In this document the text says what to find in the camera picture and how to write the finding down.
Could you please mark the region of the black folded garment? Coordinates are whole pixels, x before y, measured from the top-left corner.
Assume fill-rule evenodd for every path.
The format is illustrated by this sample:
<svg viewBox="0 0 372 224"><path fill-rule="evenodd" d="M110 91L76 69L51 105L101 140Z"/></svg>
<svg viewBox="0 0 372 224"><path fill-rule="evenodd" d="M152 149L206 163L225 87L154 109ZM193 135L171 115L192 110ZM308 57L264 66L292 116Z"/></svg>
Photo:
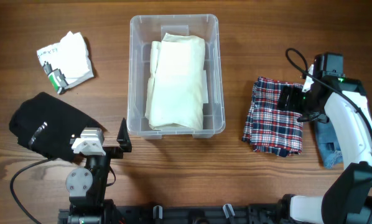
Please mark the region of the black folded garment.
<svg viewBox="0 0 372 224"><path fill-rule="evenodd" d="M71 138L85 128L100 126L84 112L45 92L23 102L9 122L9 130L20 146L48 159L68 162L75 158Z"/></svg>

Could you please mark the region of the white printed folded shirt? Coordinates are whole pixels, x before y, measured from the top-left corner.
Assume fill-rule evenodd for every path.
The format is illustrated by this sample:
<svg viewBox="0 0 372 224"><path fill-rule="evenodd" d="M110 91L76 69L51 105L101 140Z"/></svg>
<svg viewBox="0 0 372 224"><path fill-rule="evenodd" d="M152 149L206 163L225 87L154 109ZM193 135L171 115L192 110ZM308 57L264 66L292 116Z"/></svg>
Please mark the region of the white printed folded shirt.
<svg viewBox="0 0 372 224"><path fill-rule="evenodd" d="M59 95L94 77L88 48L79 32L68 32L60 42L39 49L37 57Z"/></svg>

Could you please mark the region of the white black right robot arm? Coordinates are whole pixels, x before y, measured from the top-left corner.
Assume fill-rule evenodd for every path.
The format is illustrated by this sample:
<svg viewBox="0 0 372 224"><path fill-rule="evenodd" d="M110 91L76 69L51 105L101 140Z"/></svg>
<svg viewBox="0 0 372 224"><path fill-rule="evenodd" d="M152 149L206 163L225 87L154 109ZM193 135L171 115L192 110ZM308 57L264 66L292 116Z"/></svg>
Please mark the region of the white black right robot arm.
<svg viewBox="0 0 372 224"><path fill-rule="evenodd" d="M324 116L335 130L344 171L320 197L293 195L288 216L307 223L372 223L372 119L362 84L348 78L285 87L280 108Z"/></svg>

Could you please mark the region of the clear plastic storage bin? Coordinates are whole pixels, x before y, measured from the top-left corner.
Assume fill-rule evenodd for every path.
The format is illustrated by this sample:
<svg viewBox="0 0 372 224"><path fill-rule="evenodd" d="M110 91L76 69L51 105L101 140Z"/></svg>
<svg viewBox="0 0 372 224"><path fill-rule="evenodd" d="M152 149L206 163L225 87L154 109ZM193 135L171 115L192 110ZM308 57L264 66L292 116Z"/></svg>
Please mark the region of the clear plastic storage bin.
<svg viewBox="0 0 372 224"><path fill-rule="evenodd" d="M145 117L147 83L150 77L150 54L153 41L165 34L195 35L205 41L205 91L203 128L153 130ZM223 82L221 75L220 30L213 14L138 15L130 21L129 81L127 126L129 134L144 139L160 139L164 135L191 134L194 138L210 138L226 126Z"/></svg>

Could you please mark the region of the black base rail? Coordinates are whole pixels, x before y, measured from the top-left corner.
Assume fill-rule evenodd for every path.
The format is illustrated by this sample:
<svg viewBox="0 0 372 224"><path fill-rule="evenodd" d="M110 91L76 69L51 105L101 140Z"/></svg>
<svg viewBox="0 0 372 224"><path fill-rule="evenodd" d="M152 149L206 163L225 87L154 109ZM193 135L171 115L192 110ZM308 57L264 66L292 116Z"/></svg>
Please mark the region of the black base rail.
<svg viewBox="0 0 372 224"><path fill-rule="evenodd" d="M143 224L286 224L292 220L279 218L274 204L253 204L245 207L233 207L230 215L223 207L170 207L160 208L160 215L154 214L151 207L117 207L118 223Z"/></svg>

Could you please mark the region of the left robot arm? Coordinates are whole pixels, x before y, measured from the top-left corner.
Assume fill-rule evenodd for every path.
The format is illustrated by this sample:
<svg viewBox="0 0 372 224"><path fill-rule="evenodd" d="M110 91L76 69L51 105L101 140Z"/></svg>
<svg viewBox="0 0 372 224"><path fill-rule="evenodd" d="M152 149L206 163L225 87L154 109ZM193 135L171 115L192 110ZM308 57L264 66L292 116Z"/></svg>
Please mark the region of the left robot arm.
<svg viewBox="0 0 372 224"><path fill-rule="evenodd" d="M132 151L126 120L119 128L118 146L104 146L104 140L101 128L85 128L79 137L71 139L71 149L85 157L86 164L67 176L70 208L59 211L59 223L126 223L113 200L105 198L106 188L113 185L108 182L108 174L114 172L111 160L122 159L124 153Z"/></svg>

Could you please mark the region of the red navy plaid shirt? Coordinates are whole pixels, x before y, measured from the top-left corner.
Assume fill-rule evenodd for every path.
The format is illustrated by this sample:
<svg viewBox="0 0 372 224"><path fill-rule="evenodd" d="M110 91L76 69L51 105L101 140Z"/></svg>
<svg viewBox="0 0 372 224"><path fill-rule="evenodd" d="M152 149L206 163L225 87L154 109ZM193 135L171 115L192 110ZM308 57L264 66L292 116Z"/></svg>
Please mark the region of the red navy plaid shirt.
<svg viewBox="0 0 372 224"><path fill-rule="evenodd" d="M285 87L302 88L301 84L259 77L253 85L251 106L241 140L254 152L267 152L280 157L302 152L303 123L299 113L277 108Z"/></svg>

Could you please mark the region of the cream folded cloth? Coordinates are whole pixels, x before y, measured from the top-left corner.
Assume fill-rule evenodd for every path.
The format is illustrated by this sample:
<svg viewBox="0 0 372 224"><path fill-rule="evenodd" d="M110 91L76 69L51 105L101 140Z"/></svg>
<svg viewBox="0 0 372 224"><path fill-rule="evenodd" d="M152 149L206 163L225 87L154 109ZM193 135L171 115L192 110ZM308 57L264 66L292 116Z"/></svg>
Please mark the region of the cream folded cloth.
<svg viewBox="0 0 372 224"><path fill-rule="evenodd" d="M166 33L153 41L145 117L151 129L203 129L205 41Z"/></svg>

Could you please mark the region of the blue denim jeans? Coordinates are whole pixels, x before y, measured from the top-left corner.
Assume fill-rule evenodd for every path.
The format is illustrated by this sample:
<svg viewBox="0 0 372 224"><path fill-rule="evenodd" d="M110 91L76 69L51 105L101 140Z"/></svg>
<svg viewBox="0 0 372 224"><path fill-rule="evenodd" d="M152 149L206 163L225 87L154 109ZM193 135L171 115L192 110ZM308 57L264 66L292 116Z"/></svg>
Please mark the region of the blue denim jeans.
<svg viewBox="0 0 372 224"><path fill-rule="evenodd" d="M342 152L332 123L314 122L315 139L326 169L343 162Z"/></svg>

